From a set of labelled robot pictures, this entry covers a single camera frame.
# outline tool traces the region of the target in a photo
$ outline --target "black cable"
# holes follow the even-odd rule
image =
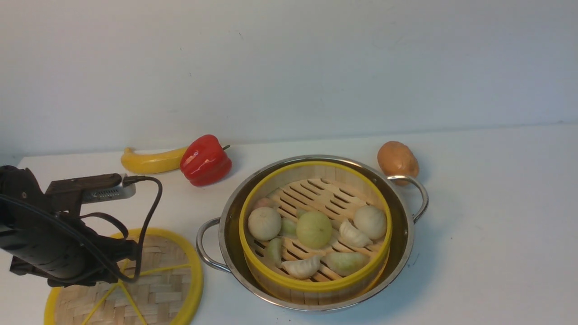
[[[84,218],[90,218],[90,217],[95,217],[95,218],[99,218],[102,219],[110,224],[112,224],[115,228],[118,229],[118,231],[123,235],[123,241],[121,243],[123,243],[124,241],[127,240],[128,238],[128,229],[126,228],[125,225],[123,225],[122,222],[120,222],[117,218],[109,215],[108,213],[104,213],[104,212],[93,212],[93,213],[89,213],[87,215],[84,216],[80,216],[80,217],[73,217],[74,219],[84,219]]]
[[[86,247],[86,249],[96,258],[96,260],[98,260],[106,269],[108,269],[117,278],[119,278],[120,280],[127,282],[127,283],[135,283],[140,278],[140,266],[142,264],[142,251],[143,251],[143,243],[145,241],[146,229],[149,226],[150,219],[152,218],[153,213],[157,209],[158,203],[161,200],[162,183],[158,179],[153,178],[153,177],[149,177],[149,176],[131,176],[131,177],[127,177],[123,180],[124,186],[128,186],[130,184],[141,182],[144,180],[151,180],[151,181],[155,182],[158,185],[158,191],[157,191],[157,196],[156,196],[151,208],[149,209],[149,212],[148,212],[148,214],[147,214],[147,216],[143,222],[143,226],[142,226],[141,231],[140,231],[139,242],[137,244],[138,258],[136,259],[135,273],[131,278],[124,275],[122,272],[120,272],[120,270],[118,269],[118,265],[116,263],[113,263],[112,261],[110,261],[108,259],[108,257],[106,257],[106,255],[104,255],[101,252],[101,250],[98,249],[98,247],[96,247],[83,234],[78,232],[78,230],[74,229],[73,227],[71,227],[69,224],[62,221],[61,219],[59,219],[55,216],[52,216],[51,214],[49,214],[43,210],[40,210],[39,208],[37,208],[33,205],[30,205],[26,202],[16,200],[16,199],[9,197],[7,195],[4,195],[4,194],[0,194],[0,200],[11,203],[13,205],[19,206],[19,207],[24,208],[24,209],[28,209],[28,210],[38,214],[39,216],[45,218],[53,226],[59,227],[60,229],[64,230],[72,238],[76,239],[78,242],[80,242],[82,245],[84,245]]]

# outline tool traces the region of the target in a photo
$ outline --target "yellow lid rim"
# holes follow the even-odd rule
[[[249,201],[251,201],[251,199],[253,198],[253,196],[257,192],[257,190],[261,187],[261,185],[263,185],[269,179],[275,177],[276,175],[278,175],[282,172],[285,172],[289,169],[293,169],[293,168],[297,168],[297,167],[301,167],[301,166],[307,166],[307,165],[326,165],[326,166],[339,168],[339,169],[342,169],[342,170],[345,170],[347,172],[354,174],[355,176],[362,179],[375,193],[378,193],[380,201],[383,205],[383,209],[384,209],[384,212],[386,215],[387,229],[386,229],[386,234],[385,234],[385,237],[383,240],[383,245],[381,246],[380,250],[377,253],[378,258],[374,258],[370,263],[368,263],[366,266],[361,268],[359,271],[357,271],[357,272],[355,272],[349,276],[346,276],[342,279],[332,280],[332,281],[327,281],[327,282],[305,282],[302,280],[290,279],[286,276],[278,274],[275,271],[273,271],[272,269],[268,268],[265,264],[263,264],[257,258],[257,256],[251,250],[251,247],[249,246],[249,243],[247,242],[247,238],[245,236],[245,226],[244,226],[245,222],[244,222],[244,220],[245,220],[246,211],[249,208],[248,204],[249,204]],[[336,164],[334,162],[302,161],[302,162],[296,162],[294,164],[290,164],[288,166],[279,168],[278,170],[270,173],[269,175],[264,177],[252,189],[252,191],[247,196],[245,202],[243,203],[243,208],[241,209],[240,220],[239,220],[239,236],[240,236],[240,240],[241,240],[241,246],[243,247],[245,258],[248,259],[248,263],[252,263],[252,265],[259,272],[264,274],[267,278],[271,279],[272,281],[274,281],[278,285],[281,285],[281,286],[286,287],[288,289],[299,290],[299,291],[304,291],[304,292],[328,292],[328,291],[339,290],[339,289],[345,288],[347,286],[350,286],[352,284],[355,284],[356,282],[358,282],[359,280],[363,279],[368,274],[370,274],[377,266],[379,266],[379,262],[382,261],[382,257],[386,254],[386,250],[388,250],[389,246],[390,246],[391,236],[392,236],[391,227],[392,227],[392,220],[391,220],[391,211],[390,211],[389,205],[387,204],[387,201],[383,197],[383,194],[381,193],[381,191],[379,191],[377,186],[375,186],[375,184],[373,184],[367,177],[365,177],[361,173],[359,173],[359,172],[357,172],[357,171],[355,171],[349,167],[346,167],[346,166],[343,166],[340,164]]]

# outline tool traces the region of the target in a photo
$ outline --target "metal pot rim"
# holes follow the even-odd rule
[[[228,250],[227,250],[227,245],[225,243],[225,241],[226,241],[225,224],[227,222],[228,212],[229,212],[231,205],[234,202],[235,198],[237,197],[239,192],[244,188],[244,186],[247,185],[247,183],[250,182],[254,177],[259,175],[261,172],[263,172],[269,168],[272,168],[276,165],[286,164],[286,163],[294,163],[294,162],[302,161],[302,160],[315,160],[315,159],[340,161],[340,162],[343,162],[346,164],[356,165],[358,167],[365,168],[365,169],[373,172],[377,177],[379,177],[382,181],[384,181],[386,184],[388,184],[389,187],[391,188],[391,190],[400,199],[399,201],[401,202],[401,205],[403,207],[403,211],[405,213],[405,217],[407,218],[407,243],[406,243],[405,250],[403,252],[403,256],[400,259],[396,268],[392,271],[392,273],[387,278],[385,278],[379,285],[377,285],[372,290],[366,292],[365,294],[363,294],[361,296],[358,296],[358,297],[355,297],[355,298],[352,298],[352,299],[349,299],[346,301],[337,302],[334,304],[327,304],[327,305],[311,305],[311,306],[307,306],[307,308],[304,308],[305,305],[295,304],[292,302],[287,302],[285,300],[280,300],[278,298],[272,297],[271,295],[263,292],[259,288],[253,286],[249,281],[247,281],[247,279],[244,278],[244,276],[235,267],[235,264],[232,262],[232,259],[229,255]],[[407,180],[417,182],[413,178],[407,178]],[[421,186],[421,184],[419,184],[419,182],[417,182],[417,184],[416,183],[414,183],[414,184],[416,186],[418,186],[420,191],[422,191],[422,195],[424,196],[424,203],[420,209],[420,213],[416,214],[416,216],[414,218],[412,218],[412,215],[411,215],[411,213],[409,213],[409,210],[407,208],[405,200],[403,200],[403,197],[400,195],[399,191],[395,188],[395,186],[393,186],[393,183],[387,177],[382,176],[382,174],[377,172],[375,169],[373,169],[373,168],[371,168],[371,167],[369,167],[369,166],[367,166],[361,162],[354,161],[354,160],[351,160],[349,158],[339,157],[339,156],[319,155],[319,154],[295,156],[295,157],[285,158],[285,159],[273,162],[273,163],[259,169],[257,172],[251,174],[247,179],[245,179],[243,181],[243,183],[241,183],[235,189],[235,191],[231,194],[231,196],[229,197],[229,200],[225,204],[225,207],[223,209],[223,213],[221,214],[221,217],[219,218],[219,222],[218,222],[219,223],[218,241],[219,241],[219,247],[221,249],[221,254],[223,255],[223,259],[224,259],[225,264],[227,265],[228,269],[221,269],[220,268],[220,270],[221,271],[230,271],[233,274],[233,276],[235,277],[235,279],[237,279],[237,281],[239,281],[247,290],[251,291],[257,297],[259,297],[259,298],[261,298],[267,302],[270,302],[271,304],[274,304],[277,306],[282,306],[284,308],[293,309],[296,311],[305,311],[305,312],[328,312],[328,311],[337,311],[340,309],[345,309],[345,308],[355,306],[355,305],[359,304],[360,302],[363,302],[363,301],[375,296],[377,293],[379,293],[383,289],[385,289],[399,275],[399,273],[401,273],[401,271],[405,267],[405,264],[407,263],[407,260],[409,259],[409,256],[412,252],[413,241],[414,241],[414,223],[421,216],[423,211],[425,211],[425,209],[427,208],[427,205],[428,205],[427,192],[425,192],[425,189]]]

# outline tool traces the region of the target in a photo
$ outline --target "pot handle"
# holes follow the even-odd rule
[[[231,270],[227,265],[219,263],[214,259],[210,258],[209,255],[207,255],[205,248],[203,247],[203,236],[205,235],[205,231],[207,231],[207,229],[209,229],[210,227],[218,225],[219,221],[220,218],[211,219],[206,223],[203,223],[203,225],[199,228],[199,231],[197,232],[197,253],[199,253],[199,255],[203,258],[203,262],[205,262],[205,264],[207,264],[208,266],[217,269],[219,271],[231,273]]]
[[[427,210],[428,205],[429,205],[429,195],[428,195],[428,192],[425,190],[425,187],[420,183],[419,180],[417,180],[416,178],[411,177],[411,176],[395,175],[395,176],[388,176],[387,179],[389,179],[389,180],[405,180],[407,182],[410,182],[411,184],[414,184],[417,187],[417,189],[420,191],[420,193],[421,193],[421,207],[417,211],[417,213],[415,215],[413,215],[413,223],[416,223],[421,218],[421,216],[424,214],[425,210]]]

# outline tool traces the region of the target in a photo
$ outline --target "white table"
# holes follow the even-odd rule
[[[219,216],[234,188],[252,172],[301,154],[335,154],[377,167],[385,141],[406,143],[431,203],[416,225],[409,266],[384,291],[351,309],[307,315],[268,304],[230,274],[204,266],[205,291],[193,324],[576,324],[578,313],[578,125],[376,136],[233,146],[226,180],[198,189],[179,171],[159,175],[165,192],[152,227],[184,235]],[[26,157],[46,189],[50,181],[125,172],[120,152]],[[407,190],[417,209],[417,190]],[[155,184],[137,184],[128,200],[85,205],[138,228]],[[91,222],[101,234],[115,230]],[[222,261],[216,228],[205,236]],[[0,252],[2,324],[41,324],[49,287],[8,272]]]

